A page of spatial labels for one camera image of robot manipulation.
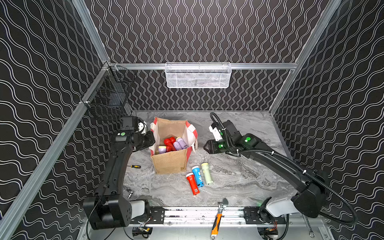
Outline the green flashlight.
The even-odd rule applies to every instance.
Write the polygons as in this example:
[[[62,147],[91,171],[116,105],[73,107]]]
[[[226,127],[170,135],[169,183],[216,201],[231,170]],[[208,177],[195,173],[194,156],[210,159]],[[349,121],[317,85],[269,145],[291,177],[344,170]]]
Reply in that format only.
[[[209,163],[202,163],[201,167],[202,167],[203,174],[204,174],[204,177],[205,177],[205,180],[206,180],[206,184],[207,185],[212,184],[213,183],[213,179],[212,179],[212,176],[211,176]]]

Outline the purple flashlight yellow rim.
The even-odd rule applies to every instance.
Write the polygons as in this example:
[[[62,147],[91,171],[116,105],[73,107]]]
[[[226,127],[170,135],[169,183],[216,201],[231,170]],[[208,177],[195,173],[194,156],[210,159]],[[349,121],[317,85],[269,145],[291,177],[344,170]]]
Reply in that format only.
[[[182,149],[187,149],[189,147],[187,143],[184,141],[184,139],[181,137],[177,137],[176,141],[179,143]]]

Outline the blue flashlight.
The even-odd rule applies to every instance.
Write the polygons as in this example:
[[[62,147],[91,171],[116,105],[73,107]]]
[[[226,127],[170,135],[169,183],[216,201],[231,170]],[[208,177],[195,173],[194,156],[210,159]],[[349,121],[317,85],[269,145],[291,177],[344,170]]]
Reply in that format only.
[[[194,174],[195,181],[197,183],[197,187],[198,188],[203,187],[204,186],[204,182],[203,182],[203,178],[202,178],[202,175],[201,175],[200,167],[199,166],[192,167],[192,172]]]

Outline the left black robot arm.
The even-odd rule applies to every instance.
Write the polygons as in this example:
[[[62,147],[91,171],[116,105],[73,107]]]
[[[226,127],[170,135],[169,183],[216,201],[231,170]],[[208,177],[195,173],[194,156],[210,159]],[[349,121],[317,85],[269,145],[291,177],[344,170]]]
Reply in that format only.
[[[132,153],[155,144],[152,131],[145,134],[132,131],[113,134],[110,158],[101,183],[92,197],[84,199],[83,208],[93,230],[127,227],[132,220],[147,221],[150,206],[146,200],[124,198],[123,185]]]

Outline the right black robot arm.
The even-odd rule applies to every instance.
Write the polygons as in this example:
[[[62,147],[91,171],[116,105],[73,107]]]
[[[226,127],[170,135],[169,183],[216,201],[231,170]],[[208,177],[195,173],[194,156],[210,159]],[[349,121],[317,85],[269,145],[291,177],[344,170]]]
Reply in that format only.
[[[204,150],[211,155],[225,153],[256,161],[268,167],[295,188],[295,191],[287,197],[281,199],[269,197],[264,200],[258,210],[259,219],[263,223],[271,223],[281,215],[292,213],[301,213],[309,218],[323,216],[347,226],[354,226],[358,222],[358,216],[353,206],[330,187],[327,176],[320,172],[310,173],[293,160],[270,148],[255,135],[235,134],[234,136],[224,136],[218,142],[208,140],[204,145]],[[321,211],[329,195],[335,195],[345,204],[352,214],[351,220],[338,219]]]

